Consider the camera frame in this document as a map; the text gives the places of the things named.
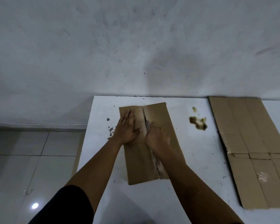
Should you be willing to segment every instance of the bright light spot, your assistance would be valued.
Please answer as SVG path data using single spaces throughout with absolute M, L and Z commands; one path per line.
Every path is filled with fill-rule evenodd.
M 38 203 L 35 203 L 35 204 L 32 204 L 32 209 L 35 209 L 35 208 L 37 208 L 38 207 Z

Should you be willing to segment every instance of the person's right arm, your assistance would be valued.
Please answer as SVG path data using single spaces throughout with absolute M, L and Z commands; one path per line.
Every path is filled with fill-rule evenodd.
M 228 204 L 175 154 L 169 146 L 169 136 L 161 128 L 152 124 L 145 140 L 165 167 L 192 224 L 243 223 Z

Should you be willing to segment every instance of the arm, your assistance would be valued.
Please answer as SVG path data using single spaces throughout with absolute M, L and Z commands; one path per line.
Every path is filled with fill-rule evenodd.
M 128 110 L 108 142 L 66 184 L 76 185 L 86 193 L 93 213 L 105 191 L 120 147 L 134 140 L 141 131 L 141 128 L 134 130 L 134 110 Z
M 146 143 L 165 167 L 175 193 L 193 224 L 243 223 L 235 212 L 210 189 L 170 148 L 169 136 L 151 125 Z

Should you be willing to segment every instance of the white cable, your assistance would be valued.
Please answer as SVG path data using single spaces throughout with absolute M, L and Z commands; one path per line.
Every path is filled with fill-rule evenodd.
M 20 123 L 20 122 L 0 122 L 0 123 L 8 123 L 8 124 L 20 124 L 20 125 L 87 125 L 87 123 Z

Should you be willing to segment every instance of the person's left arm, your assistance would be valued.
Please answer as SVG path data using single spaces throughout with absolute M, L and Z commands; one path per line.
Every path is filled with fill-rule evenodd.
M 114 135 L 66 184 L 76 185 L 86 193 L 93 213 L 105 191 L 120 147 L 134 140 L 141 131 L 142 128 L 134 129 L 134 110 L 128 110 L 120 118 Z

